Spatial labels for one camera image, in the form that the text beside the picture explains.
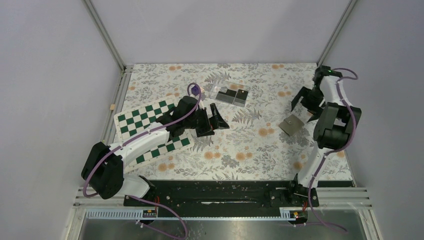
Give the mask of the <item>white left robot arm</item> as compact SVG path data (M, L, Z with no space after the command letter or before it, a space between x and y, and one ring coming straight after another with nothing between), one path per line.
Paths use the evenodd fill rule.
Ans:
M155 200L152 184L142 176L125 173L124 169L136 158L179 137L185 130L194 129L197 137L207 137L214 135L215 130L229 129L216 104L210 104L211 116L208 116L208 109L200 107L200 103L201 99L193 95L184 96L144 131L111 145L96 143L81 171L84 187L91 186L95 193L88 194L84 190L83 195L87 198L99 195L107 200L123 194L136 197L144 206L152 204Z

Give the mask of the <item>grey card holder wallet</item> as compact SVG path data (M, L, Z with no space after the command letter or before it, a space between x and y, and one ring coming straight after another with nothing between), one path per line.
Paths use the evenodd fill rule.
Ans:
M299 119L294 114L286 117L279 125L278 127L286 133L288 136L295 135L300 129L303 128L304 122Z

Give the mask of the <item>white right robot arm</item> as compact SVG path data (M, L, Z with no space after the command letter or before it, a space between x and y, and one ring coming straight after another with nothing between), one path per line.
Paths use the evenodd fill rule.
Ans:
M327 158L343 151L354 138L362 110L354 107L346 97L341 68L319 66L313 76L313 87L302 87L291 101L291 108L300 103L312 114L315 121L313 150L304 168L290 182L287 201L299 206L312 200L312 190L317 187Z

